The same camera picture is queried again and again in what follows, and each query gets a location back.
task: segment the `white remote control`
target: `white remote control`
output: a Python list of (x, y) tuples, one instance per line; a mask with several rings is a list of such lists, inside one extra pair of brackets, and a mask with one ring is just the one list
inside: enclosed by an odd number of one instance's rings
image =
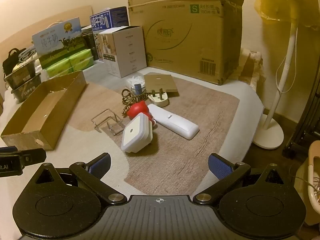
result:
[(148, 108), (156, 122), (188, 140), (191, 140), (199, 131), (196, 124), (179, 115), (170, 113), (153, 104), (148, 105)]

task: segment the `red toy figure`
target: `red toy figure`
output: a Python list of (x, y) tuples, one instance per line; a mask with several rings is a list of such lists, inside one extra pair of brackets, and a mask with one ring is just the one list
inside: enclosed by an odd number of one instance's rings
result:
[(153, 116), (149, 113), (149, 108), (147, 107), (145, 101), (140, 101), (138, 103), (133, 104), (127, 112), (127, 116), (132, 120), (139, 113), (144, 113), (152, 124), (155, 124), (155, 120), (153, 120)]

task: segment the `wall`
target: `wall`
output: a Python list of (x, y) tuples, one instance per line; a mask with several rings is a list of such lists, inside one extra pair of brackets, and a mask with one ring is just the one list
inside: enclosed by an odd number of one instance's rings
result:
[[(290, 24), (264, 25), (254, 10), (254, 1), (244, 1), (242, 46), (262, 53), (266, 81), (258, 89), (258, 95), (264, 106), (270, 108), (276, 93), (275, 72), (286, 54)], [(34, 22), (82, 5), (92, 5), (97, 13), (106, 7), (127, 5), (127, 0), (0, 0), (0, 42)], [(319, 32), (299, 28), (296, 81), (291, 91), (282, 96), (276, 111), (296, 122), (312, 87), (320, 53), (319, 40)], [(290, 70), (288, 84), (292, 82), (293, 74), (294, 67)]]

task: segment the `bed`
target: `bed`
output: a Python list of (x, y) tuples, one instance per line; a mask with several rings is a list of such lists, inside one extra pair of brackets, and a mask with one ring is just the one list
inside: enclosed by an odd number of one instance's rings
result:
[[(132, 194), (188, 194), (192, 197), (218, 180), (208, 171), (207, 158), (210, 153), (216, 152), (233, 163), (239, 162), (252, 142), (263, 105), (252, 88), (255, 84), (252, 84), (252, 80), (245, 80), (245, 64), (243, 62), (242, 70), (239, 73), (235, 71), (231, 77), (233, 79), (227, 80), (222, 86), (151, 67), (140, 70), (139, 73), (143, 75), (163, 73), (174, 77), (180, 96), (169, 99), (168, 109), (200, 124), (200, 132), (195, 136), (195, 141), (183, 142), (173, 133), (165, 137), (165, 128), (157, 127), (154, 130), (155, 138), (158, 137), (155, 144), (151, 144), (146, 152), (126, 155), (119, 147), (119, 137), (115, 138), (107, 132), (99, 133), (90, 123), (90, 119), (101, 109), (111, 108), (117, 112), (123, 107), (121, 90), (126, 78), (119, 79), (107, 74), (105, 65), (97, 61), (84, 71), (88, 86), (68, 120), (56, 149), (47, 152), (46, 162), (57, 168), (68, 167), (77, 161), (89, 162), (101, 153), (108, 152), (112, 166), (102, 181), (124, 193), (127, 198)], [(185, 107), (176, 107), (177, 104), (185, 104)], [(194, 105), (198, 108), (191, 111)], [(0, 132), (18, 107), (9, 88), (4, 93)], [(171, 146), (165, 144), (163, 138), (172, 140)], [(174, 148), (173, 142), (183, 150)], [(12, 218), (12, 207), (39, 166), (25, 167), (21, 176), (0, 179), (2, 240), (20, 237)]]

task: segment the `blue milk box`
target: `blue milk box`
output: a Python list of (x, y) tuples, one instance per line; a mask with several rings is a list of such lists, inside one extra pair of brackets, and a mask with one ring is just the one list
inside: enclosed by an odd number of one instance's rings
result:
[(96, 43), (99, 60), (103, 61), (103, 40), (100, 32), (121, 26), (129, 26), (128, 13), (126, 6), (109, 9), (90, 17), (94, 42)]

